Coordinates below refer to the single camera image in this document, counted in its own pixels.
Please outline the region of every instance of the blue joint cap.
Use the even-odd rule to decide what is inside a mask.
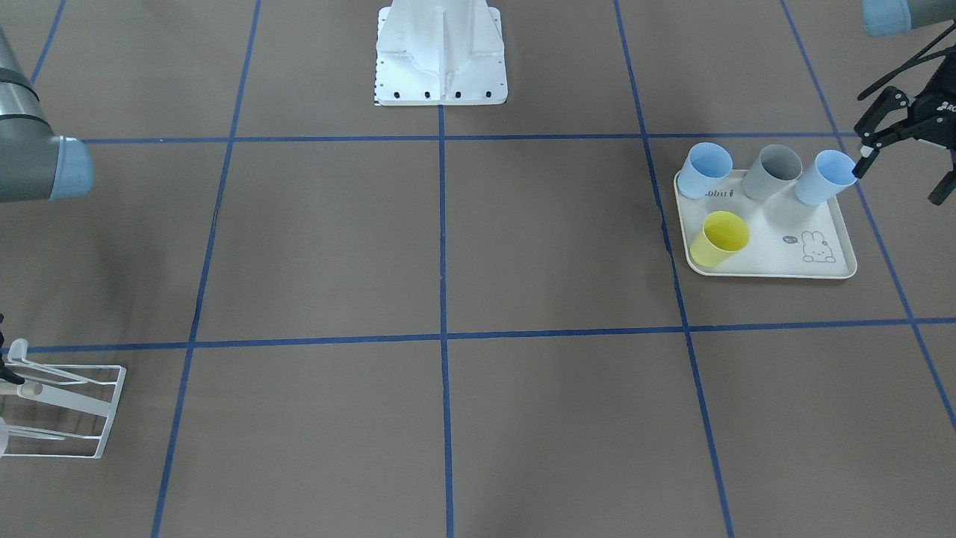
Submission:
[[[906,0],[863,0],[863,29],[870,37],[902,34],[912,28]]]
[[[60,151],[56,160],[54,187],[50,199],[76,198],[93,188],[93,157],[86,145],[65,136],[59,137]]]

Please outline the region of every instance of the black cable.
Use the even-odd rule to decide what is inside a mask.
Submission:
[[[890,71],[889,73],[881,77],[876,82],[870,84],[865,90],[863,90],[857,96],[857,101],[863,101],[864,99],[870,97],[871,95],[873,95],[874,92],[879,90],[881,87],[885,86],[886,83],[892,80],[896,75],[902,73],[903,71],[906,71],[907,69],[916,67],[917,65],[920,65],[921,63],[928,62],[929,60],[936,59],[940,56],[950,56],[953,53],[956,53],[956,46],[953,46],[953,47],[946,47],[945,49],[942,49],[941,51],[935,52],[931,55],[923,56],[926,53],[926,51],[935,47],[937,43],[945,39],[945,37],[947,35],[950,35],[954,30],[956,30],[956,21],[953,21],[953,24],[951,24],[949,28],[946,28],[945,30],[943,30],[941,34],[937,35],[935,39],[930,41],[928,45],[923,47],[918,53],[916,53],[911,58],[909,58],[900,67],[894,69],[893,71]]]

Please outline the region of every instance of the white plate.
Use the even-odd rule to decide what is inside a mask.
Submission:
[[[674,174],[684,253],[691,269],[708,277],[778,279],[844,280],[857,273],[857,256],[835,197],[811,207],[797,200],[789,186],[766,202],[757,202],[740,187],[745,173],[732,171],[699,200],[681,195]],[[747,222],[750,243],[715,267],[701,267],[691,259],[688,247],[704,218],[720,210],[736,213]]]

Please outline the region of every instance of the cartoon bunny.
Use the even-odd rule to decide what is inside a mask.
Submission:
[[[803,260],[807,262],[816,261],[820,263],[836,263],[834,250],[827,244],[826,237],[822,232],[804,232],[803,235]]]

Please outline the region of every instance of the white tray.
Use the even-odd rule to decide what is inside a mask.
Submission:
[[[756,202],[741,189],[746,172],[732,171],[699,200],[681,195],[674,174],[684,254],[691,269],[708,277],[778,279],[844,280],[857,273],[857,256],[835,197],[811,207],[797,200],[790,186],[766,202]],[[690,242],[704,218],[720,210],[736,213],[747,222],[750,243],[716,267],[701,267],[690,257]]]

